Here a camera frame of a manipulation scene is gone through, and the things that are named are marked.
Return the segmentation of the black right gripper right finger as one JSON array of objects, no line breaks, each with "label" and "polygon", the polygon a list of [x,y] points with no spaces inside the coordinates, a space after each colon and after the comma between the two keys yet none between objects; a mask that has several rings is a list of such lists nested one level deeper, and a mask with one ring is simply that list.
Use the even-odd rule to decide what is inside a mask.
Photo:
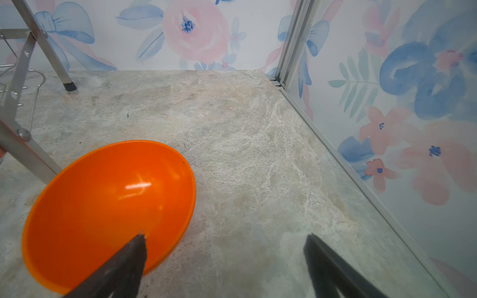
[{"label": "black right gripper right finger", "polygon": [[323,240],[309,234],[303,248],[317,298],[385,298]]}]

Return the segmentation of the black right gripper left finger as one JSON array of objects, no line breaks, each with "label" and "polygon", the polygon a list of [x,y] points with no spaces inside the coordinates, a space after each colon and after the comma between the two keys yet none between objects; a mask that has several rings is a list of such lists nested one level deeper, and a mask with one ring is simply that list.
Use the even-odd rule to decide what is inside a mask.
[{"label": "black right gripper left finger", "polygon": [[65,297],[136,298],[146,260],[146,239],[138,234]]}]

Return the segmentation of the orange plastic bowl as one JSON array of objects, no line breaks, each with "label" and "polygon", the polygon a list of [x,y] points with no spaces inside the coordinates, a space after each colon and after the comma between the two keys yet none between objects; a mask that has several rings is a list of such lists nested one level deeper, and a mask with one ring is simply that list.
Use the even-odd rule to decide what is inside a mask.
[{"label": "orange plastic bowl", "polygon": [[36,199],[22,234],[24,263],[39,284],[66,294],[141,234],[149,273],[179,244],[195,203],[194,173],[175,149],[149,140],[101,147]]}]

